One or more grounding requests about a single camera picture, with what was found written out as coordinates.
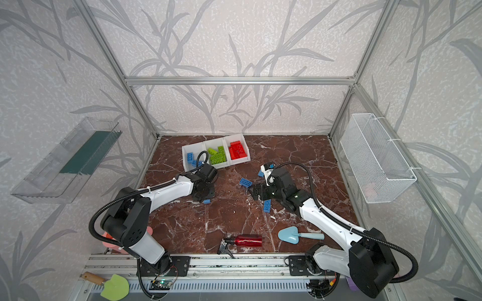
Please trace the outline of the red lego brick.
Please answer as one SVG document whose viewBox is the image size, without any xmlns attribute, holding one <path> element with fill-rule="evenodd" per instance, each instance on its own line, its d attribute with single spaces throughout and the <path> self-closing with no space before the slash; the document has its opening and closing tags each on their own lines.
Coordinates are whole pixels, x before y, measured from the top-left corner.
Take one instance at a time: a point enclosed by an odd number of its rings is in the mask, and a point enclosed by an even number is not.
<svg viewBox="0 0 482 301">
<path fill-rule="evenodd" d="M 242 159 L 247 157 L 247 153 L 242 144 L 231 145 L 228 149 L 232 160 Z"/>
<path fill-rule="evenodd" d="M 239 140 L 230 143 L 231 147 L 237 147 L 238 145 L 241 145 L 241 142 Z"/>
</svg>

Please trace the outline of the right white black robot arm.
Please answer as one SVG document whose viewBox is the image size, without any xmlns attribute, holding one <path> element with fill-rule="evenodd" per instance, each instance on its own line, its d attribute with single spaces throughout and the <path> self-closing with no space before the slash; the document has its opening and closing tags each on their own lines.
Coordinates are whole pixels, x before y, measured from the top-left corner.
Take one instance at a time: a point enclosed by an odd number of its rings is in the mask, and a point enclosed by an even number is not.
<svg viewBox="0 0 482 301">
<path fill-rule="evenodd" d="M 319 246 L 307 253 L 314 274 L 331 270 L 347 276 L 370 298 L 390 283 L 406 282 L 417 275 L 419 263 L 413 254 L 388 242 L 378 229 L 366 230 L 328 209 L 316 197 L 313 177 L 308 177 L 308 191 L 300 189 L 286 166 L 263 164 L 260 171 L 265 182 L 252 185 L 250 193 L 256 201 L 276 200 L 340 246 L 338 250 Z"/>
</svg>

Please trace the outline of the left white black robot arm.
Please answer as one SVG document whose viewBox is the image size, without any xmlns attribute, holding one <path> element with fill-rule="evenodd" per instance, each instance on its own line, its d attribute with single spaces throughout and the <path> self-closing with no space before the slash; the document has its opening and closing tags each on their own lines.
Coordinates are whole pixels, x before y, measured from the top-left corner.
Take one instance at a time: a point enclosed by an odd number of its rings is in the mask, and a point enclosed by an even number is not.
<svg viewBox="0 0 482 301">
<path fill-rule="evenodd" d="M 160 207 L 184 197 L 203 202 L 215 196 L 214 182 L 218 171 L 200 159 L 209 153 L 203 150 L 195 168 L 178 174 L 172 180 L 144 189 L 126 187 L 116 199 L 100 208 L 89 221 L 89 232 L 95 239 L 121 247 L 156 273 L 166 273 L 172 266 L 169 252 L 147 232 L 149 216 Z"/>
</svg>

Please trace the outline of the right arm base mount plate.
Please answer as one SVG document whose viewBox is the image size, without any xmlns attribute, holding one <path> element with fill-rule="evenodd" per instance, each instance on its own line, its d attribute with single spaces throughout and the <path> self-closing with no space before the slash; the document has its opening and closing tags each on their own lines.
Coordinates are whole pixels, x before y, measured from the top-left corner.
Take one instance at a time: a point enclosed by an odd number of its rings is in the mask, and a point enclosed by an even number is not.
<svg viewBox="0 0 482 301">
<path fill-rule="evenodd" d="M 284 260 L 285 265 L 289 268 L 289 274 L 292 277 L 304 276 L 310 277 L 314 276 L 310 272 L 307 265 L 307 260 L 305 255 L 290 255 Z"/>
</svg>

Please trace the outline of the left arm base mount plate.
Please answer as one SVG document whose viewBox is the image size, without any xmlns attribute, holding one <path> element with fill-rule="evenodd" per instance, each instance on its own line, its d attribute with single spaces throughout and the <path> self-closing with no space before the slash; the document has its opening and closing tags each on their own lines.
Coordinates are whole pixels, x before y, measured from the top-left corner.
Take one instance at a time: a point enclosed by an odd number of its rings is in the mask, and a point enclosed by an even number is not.
<svg viewBox="0 0 482 301">
<path fill-rule="evenodd" d="M 186 277 L 190 259 L 189 256 L 164 256 L 158 263 L 148 263 L 145 259 L 140 259 L 136 275 L 141 277 Z"/>
</svg>

